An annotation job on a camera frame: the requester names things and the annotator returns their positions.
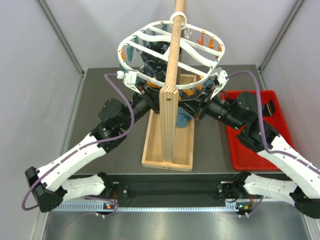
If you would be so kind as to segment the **white round clip hanger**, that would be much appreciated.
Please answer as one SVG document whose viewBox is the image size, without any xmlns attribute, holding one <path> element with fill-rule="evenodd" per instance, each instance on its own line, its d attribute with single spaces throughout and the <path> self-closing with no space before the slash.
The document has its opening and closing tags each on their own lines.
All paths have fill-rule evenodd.
<svg viewBox="0 0 320 240">
<path fill-rule="evenodd" d="M 135 50 L 150 55 L 167 64 L 168 79 L 161 82 L 156 77 L 134 70 L 129 66 Z M 203 72 L 181 62 L 180 51 L 184 51 L 193 60 L 208 68 Z M 181 11 L 174 12 L 169 20 L 151 22 L 135 31 L 120 42 L 117 57 L 121 70 L 117 78 L 122 79 L 126 87 L 137 92 L 137 79 L 145 80 L 160 88 L 172 86 L 178 90 L 193 89 L 216 75 L 215 68 L 226 51 L 223 41 L 214 33 L 194 26 L 187 21 Z M 200 77 L 195 83 L 177 84 L 178 69 L 186 70 Z"/>
</svg>

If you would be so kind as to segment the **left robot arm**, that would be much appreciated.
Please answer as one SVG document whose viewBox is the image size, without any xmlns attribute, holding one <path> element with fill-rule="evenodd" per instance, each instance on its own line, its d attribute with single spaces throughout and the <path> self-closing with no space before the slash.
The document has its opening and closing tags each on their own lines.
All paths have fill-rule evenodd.
<svg viewBox="0 0 320 240">
<path fill-rule="evenodd" d="M 123 97 L 107 100 L 98 116 L 100 123 L 83 140 L 63 155 L 42 167 L 29 167 L 25 172 L 28 192 L 22 200 L 26 206 L 33 196 L 35 207 L 42 213 L 56 209 L 63 202 L 86 196 L 109 198 L 114 191 L 113 182 L 104 173 L 89 177 L 71 178 L 78 170 L 117 148 L 127 137 L 134 124 L 150 110 L 159 111 L 159 90 L 146 84 L 139 85 L 131 100 Z"/>
</svg>

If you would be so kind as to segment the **blue ribbed sock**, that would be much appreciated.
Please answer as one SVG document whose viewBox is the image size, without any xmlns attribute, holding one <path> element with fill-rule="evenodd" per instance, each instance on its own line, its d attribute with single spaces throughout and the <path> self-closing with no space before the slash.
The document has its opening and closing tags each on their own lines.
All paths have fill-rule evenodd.
<svg viewBox="0 0 320 240">
<path fill-rule="evenodd" d="M 208 93 L 208 87 L 212 87 L 213 86 L 213 82 L 209 79 L 207 80 L 205 83 L 195 87 L 195 88 L 190 88 L 190 89 L 186 89 L 186 90 L 201 90 L 204 89 L 207 93 Z M 185 110 L 183 110 L 181 107 L 179 107 L 178 104 L 178 110 L 177 110 L 177 122 L 176 122 L 176 127 L 177 128 L 185 128 L 188 124 L 188 122 L 194 119 L 191 117 L 191 115 L 189 115 Z"/>
</svg>

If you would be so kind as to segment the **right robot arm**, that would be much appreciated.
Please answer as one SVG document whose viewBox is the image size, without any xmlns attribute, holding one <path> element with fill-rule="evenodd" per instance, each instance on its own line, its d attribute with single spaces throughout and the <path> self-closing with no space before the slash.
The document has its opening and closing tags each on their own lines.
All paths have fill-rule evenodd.
<svg viewBox="0 0 320 240">
<path fill-rule="evenodd" d="M 241 92 L 234 100 L 222 100 L 206 87 L 194 95 L 182 94 L 178 102 L 191 118 L 205 115 L 238 130 L 238 141 L 268 160 L 290 180 L 261 177 L 250 172 L 238 174 L 233 192 L 239 198 L 260 195 L 288 203 L 302 214 L 320 217 L 320 170 L 299 154 L 271 124 L 263 119 L 259 92 Z"/>
</svg>

